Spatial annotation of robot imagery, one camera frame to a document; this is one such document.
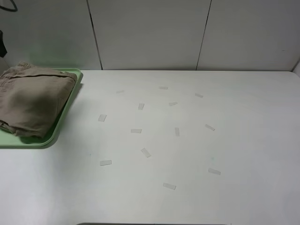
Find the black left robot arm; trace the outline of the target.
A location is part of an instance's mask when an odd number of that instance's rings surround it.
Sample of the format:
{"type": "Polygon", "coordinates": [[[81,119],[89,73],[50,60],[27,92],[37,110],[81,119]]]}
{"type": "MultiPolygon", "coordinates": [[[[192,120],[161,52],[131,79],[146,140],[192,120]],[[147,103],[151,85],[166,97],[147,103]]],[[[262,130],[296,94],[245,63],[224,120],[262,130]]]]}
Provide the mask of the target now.
{"type": "Polygon", "coordinates": [[[3,32],[0,30],[0,57],[4,58],[6,54],[7,54],[7,50],[3,41],[3,32]]]}

